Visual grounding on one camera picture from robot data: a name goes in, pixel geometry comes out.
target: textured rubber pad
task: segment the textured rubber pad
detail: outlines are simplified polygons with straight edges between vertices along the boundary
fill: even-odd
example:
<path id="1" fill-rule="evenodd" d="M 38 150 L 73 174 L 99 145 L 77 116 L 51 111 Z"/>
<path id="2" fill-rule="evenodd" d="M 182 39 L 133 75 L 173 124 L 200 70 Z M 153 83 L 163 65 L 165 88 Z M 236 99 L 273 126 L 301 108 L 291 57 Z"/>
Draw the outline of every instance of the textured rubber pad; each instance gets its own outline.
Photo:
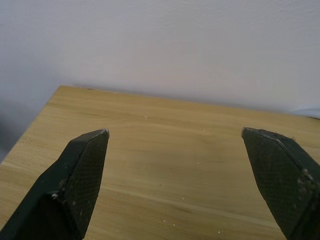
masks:
<path id="1" fill-rule="evenodd" d="M 0 240 L 80 240 L 85 237 L 104 169 L 109 132 L 71 140 L 36 180 L 0 232 Z"/>
<path id="2" fill-rule="evenodd" d="M 257 187 L 288 240 L 320 237 L 320 166 L 291 138 L 245 127 Z"/>

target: wooden tabletop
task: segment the wooden tabletop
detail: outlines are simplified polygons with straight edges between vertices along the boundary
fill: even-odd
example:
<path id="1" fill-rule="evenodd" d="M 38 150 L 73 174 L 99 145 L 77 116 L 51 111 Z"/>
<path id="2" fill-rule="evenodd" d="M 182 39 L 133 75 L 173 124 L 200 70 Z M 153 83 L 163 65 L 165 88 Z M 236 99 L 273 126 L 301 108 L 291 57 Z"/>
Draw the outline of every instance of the wooden tabletop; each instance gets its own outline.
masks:
<path id="1" fill-rule="evenodd" d="M 67 143 L 108 128 L 86 240 L 284 240 L 242 127 L 294 137 L 320 162 L 320 120 L 61 86 L 0 165 L 0 228 Z"/>

